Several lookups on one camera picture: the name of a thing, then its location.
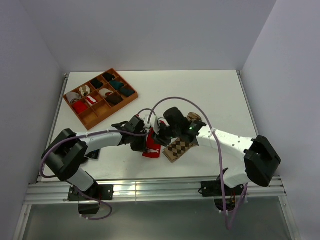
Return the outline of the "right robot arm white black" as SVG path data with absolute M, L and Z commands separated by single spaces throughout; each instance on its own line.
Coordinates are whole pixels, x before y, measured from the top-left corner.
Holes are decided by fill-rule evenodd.
M 242 137 L 209 127 L 202 120 L 187 119 L 177 107 L 168 109 L 163 117 L 166 123 L 155 126 L 152 135 L 157 144 L 166 147 L 172 139 L 179 138 L 185 143 L 213 148 L 239 160 L 235 166 L 222 172 L 223 176 L 216 183 L 220 194 L 227 195 L 238 185 L 249 182 L 260 187 L 270 185 L 281 158 L 266 137 Z

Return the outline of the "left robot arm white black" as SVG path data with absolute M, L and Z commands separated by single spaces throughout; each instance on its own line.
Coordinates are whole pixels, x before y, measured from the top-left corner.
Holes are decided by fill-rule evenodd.
M 43 153 L 40 175 L 50 178 L 44 174 L 46 165 L 54 173 L 54 178 L 71 184 L 86 200 L 97 198 L 101 194 L 101 188 L 81 168 L 86 155 L 103 148 L 127 144 L 135 151 L 142 152 L 147 149 L 147 135 L 144 121 L 137 115 L 130 121 L 113 124 L 103 131 L 76 133 L 69 128 L 64 129 Z

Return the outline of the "beige argyle sock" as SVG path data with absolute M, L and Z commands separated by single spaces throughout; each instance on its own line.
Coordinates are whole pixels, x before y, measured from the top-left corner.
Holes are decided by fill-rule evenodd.
M 188 115 L 184 117 L 186 117 L 190 122 L 194 120 L 202 121 L 202 118 L 194 112 L 189 112 Z M 180 159 L 187 151 L 197 145 L 198 143 L 187 143 L 180 140 L 179 138 L 173 138 L 170 145 L 166 146 L 163 153 L 170 162 L 174 163 L 178 159 Z

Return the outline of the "dark green rolled sock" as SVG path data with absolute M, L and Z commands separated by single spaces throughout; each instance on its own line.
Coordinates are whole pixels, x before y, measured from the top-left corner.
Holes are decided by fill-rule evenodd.
M 132 90 L 130 88 L 125 88 L 125 87 L 120 88 L 119 92 L 121 94 L 123 94 L 126 98 L 130 97 L 131 95 L 133 95 L 135 93 L 134 90 Z

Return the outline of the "teal rolled sock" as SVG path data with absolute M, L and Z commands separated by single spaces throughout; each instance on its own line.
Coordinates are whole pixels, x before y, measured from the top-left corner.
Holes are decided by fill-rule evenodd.
M 109 84 L 116 90 L 120 90 L 123 86 L 124 86 L 124 83 L 122 83 L 121 81 L 117 81 L 117 80 L 111 80 L 109 82 Z

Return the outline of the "white red rolled sock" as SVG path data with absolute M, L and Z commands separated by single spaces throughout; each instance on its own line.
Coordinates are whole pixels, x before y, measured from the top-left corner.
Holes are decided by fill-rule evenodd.
M 106 98 L 108 95 L 114 93 L 112 90 L 110 90 L 108 88 L 102 88 L 98 92 L 103 98 Z

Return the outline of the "red white striped sock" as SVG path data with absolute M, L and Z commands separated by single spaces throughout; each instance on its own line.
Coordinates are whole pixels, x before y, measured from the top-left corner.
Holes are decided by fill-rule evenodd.
M 85 100 L 90 106 L 95 105 L 97 103 L 97 100 L 92 96 L 86 96 Z

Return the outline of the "black blue patterned sock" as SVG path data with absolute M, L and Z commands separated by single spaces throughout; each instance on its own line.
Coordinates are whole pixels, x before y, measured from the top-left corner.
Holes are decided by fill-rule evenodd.
M 99 159 L 99 156 L 100 156 L 100 151 L 101 151 L 100 149 L 91 151 L 88 154 L 86 154 L 85 157 L 90 159 L 90 160 L 97 161 Z

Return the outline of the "black rolled sock far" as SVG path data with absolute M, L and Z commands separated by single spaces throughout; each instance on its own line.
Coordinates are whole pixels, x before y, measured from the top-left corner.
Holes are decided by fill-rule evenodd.
M 108 72 L 105 72 L 102 74 L 102 77 L 107 81 L 107 82 L 110 82 L 112 80 L 114 80 L 116 77 L 111 74 L 111 73 L 108 73 Z

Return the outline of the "black rolled sock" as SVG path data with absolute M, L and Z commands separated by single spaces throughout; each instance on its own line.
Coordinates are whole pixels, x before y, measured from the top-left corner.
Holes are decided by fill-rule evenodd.
M 104 84 L 99 81 L 97 78 L 94 78 L 90 81 L 90 83 L 92 84 L 92 86 L 95 88 L 95 89 L 99 89 L 101 88 Z
M 102 77 L 107 81 L 107 82 L 110 82 L 112 80 L 114 80 L 116 77 L 111 74 L 111 73 L 108 73 L 108 72 L 105 72 L 102 74 Z

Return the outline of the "black rolled sock middle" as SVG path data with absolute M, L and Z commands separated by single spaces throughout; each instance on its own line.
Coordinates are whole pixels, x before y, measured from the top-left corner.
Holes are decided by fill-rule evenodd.
M 104 84 L 99 81 L 97 78 L 94 78 L 90 81 L 90 83 L 92 84 L 92 86 L 95 88 L 95 89 L 99 89 L 101 88 Z

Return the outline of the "beige brown rolled sock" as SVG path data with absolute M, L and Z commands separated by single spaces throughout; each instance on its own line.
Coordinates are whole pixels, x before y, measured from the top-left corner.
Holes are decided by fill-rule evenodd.
M 80 92 L 82 97 L 86 97 L 87 95 L 89 95 L 91 93 L 91 89 L 88 85 L 82 85 L 78 91 Z

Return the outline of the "grey rolled sock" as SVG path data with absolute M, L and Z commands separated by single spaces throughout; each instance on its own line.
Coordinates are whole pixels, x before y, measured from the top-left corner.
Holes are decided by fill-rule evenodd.
M 80 94 L 78 94 L 77 92 L 74 92 L 74 91 L 68 92 L 65 96 L 66 96 L 67 101 L 71 105 L 73 105 L 75 102 L 79 101 L 82 98 Z

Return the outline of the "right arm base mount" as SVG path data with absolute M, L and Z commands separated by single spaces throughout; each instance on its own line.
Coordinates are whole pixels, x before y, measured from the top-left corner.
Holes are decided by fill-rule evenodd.
M 202 181 L 198 193 L 206 197 L 222 197 L 222 187 L 220 180 Z M 244 185 L 237 185 L 234 188 L 224 186 L 226 196 L 226 209 L 233 211 L 236 207 L 236 196 L 240 196 L 244 190 Z

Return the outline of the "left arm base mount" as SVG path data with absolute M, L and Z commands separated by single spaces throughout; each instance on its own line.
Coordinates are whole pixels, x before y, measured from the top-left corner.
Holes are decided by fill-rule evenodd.
M 113 199 L 114 185 L 94 183 L 87 191 L 79 191 L 75 186 L 69 188 L 67 200 L 78 202 L 78 213 L 82 218 L 88 220 L 103 220 L 108 218 L 112 212 L 112 206 L 106 202 Z M 96 216 L 103 207 L 107 207 L 109 212 L 105 216 Z

